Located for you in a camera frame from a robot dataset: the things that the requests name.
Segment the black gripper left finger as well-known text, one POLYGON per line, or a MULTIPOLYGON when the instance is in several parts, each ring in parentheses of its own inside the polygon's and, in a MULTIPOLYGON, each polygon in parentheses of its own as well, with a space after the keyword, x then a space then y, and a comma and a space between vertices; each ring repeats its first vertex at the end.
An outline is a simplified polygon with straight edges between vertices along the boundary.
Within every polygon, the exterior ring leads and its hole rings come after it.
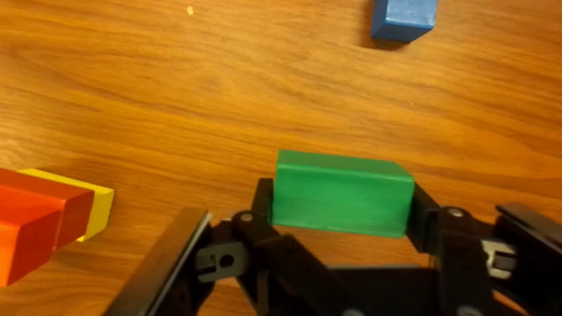
POLYGON ((259 180, 250 204, 250 225, 263 229, 271 220, 273 182, 270 178, 259 180))

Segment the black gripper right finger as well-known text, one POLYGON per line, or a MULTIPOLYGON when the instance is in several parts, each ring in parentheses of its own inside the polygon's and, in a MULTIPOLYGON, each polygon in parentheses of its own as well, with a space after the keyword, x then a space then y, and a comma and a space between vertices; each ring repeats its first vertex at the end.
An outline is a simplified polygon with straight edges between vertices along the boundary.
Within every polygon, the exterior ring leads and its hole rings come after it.
POLYGON ((433 253, 437 243, 437 215, 440 206, 414 185, 405 236, 417 253, 433 253))

